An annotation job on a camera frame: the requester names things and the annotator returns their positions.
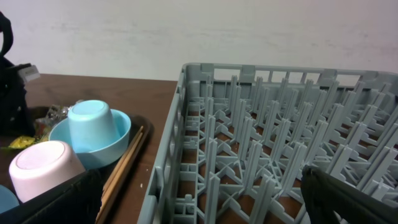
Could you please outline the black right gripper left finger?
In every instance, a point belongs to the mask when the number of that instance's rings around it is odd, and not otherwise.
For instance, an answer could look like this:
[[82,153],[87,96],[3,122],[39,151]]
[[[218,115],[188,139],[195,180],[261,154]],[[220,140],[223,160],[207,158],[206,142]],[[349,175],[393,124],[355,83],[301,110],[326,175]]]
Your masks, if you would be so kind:
[[87,170],[43,194],[1,214],[1,224],[94,224],[100,211],[103,181]]

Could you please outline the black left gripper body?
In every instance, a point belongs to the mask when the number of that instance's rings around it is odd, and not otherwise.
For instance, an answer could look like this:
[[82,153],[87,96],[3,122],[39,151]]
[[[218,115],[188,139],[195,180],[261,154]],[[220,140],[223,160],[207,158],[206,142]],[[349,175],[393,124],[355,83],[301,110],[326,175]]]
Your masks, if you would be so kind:
[[35,65],[13,65],[1,58],[1,135],[35,134],[34,120],[25,100],[25,83],[39,77]]

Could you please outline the yellow silver snack wrapper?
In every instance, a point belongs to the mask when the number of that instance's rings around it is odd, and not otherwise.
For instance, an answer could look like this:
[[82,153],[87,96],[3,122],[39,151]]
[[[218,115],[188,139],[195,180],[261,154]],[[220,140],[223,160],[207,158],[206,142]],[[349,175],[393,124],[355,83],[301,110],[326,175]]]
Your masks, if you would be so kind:
[[51,130],[56,124],[67,118],[67,114],[72,108],[73,105],[51,105],[31,108],[34,115],[35,134],[32,137],[12,137],[11,141],[1,143],[1,150],[22,150],[34,144],[48,141]]

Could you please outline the dark blue plate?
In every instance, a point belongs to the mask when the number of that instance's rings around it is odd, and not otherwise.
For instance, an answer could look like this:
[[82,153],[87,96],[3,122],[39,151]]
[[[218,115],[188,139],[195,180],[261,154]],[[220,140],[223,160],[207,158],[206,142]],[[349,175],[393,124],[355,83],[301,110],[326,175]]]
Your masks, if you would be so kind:
[[19,206],[17,197],[5,186],[0,185],[0,213]]

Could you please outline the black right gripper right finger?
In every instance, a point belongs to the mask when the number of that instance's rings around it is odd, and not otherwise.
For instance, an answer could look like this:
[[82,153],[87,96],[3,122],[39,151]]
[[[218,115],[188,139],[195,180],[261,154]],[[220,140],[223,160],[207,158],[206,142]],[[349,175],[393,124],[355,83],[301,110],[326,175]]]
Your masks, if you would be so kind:
[[302,171],[301,193],[311,224],[397,223],[397,209],[314,166]]

